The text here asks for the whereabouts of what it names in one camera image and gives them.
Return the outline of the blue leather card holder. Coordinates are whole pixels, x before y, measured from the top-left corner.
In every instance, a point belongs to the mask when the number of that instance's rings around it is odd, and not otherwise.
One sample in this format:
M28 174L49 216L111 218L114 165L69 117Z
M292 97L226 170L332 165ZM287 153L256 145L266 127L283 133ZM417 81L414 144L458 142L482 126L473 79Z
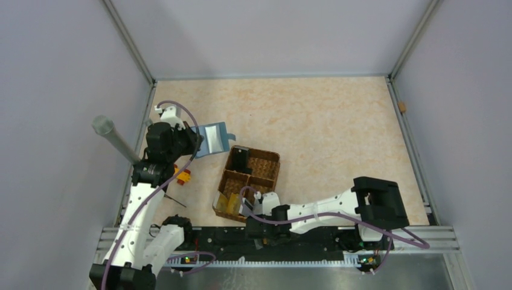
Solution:
M199 134L203 141L195 158L228 152L230 150L229 142L236 140L236 135L228 131L224 121L200 125Z

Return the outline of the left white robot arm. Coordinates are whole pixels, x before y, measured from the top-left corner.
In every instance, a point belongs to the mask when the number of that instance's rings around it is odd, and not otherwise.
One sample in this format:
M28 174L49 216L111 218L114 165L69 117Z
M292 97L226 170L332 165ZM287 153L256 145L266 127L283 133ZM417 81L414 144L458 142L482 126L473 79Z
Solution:
M155 289L156 278L176 248L186 250L194 234L181 225L163 225L147 242L153 217L165 191L186 171L175 163L182 156L194 160L203 137L187 122L150 125L143 158L133 165L128 205L118 232L101 263L91 266L89 278L97 289Z

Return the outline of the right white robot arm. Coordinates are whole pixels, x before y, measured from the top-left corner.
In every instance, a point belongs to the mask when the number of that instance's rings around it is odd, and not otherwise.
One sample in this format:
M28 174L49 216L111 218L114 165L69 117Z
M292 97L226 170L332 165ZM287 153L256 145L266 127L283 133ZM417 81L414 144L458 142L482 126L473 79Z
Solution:
M350 221L355 226L351 239L358 247L370 249L392 230L410 224L394 181L360 176L342 193L302 204L281 204L275 192L262 193L250 185L242 187L241 192L246 191L255 198L252 205L241 203L247 216L246 235L272 246Z

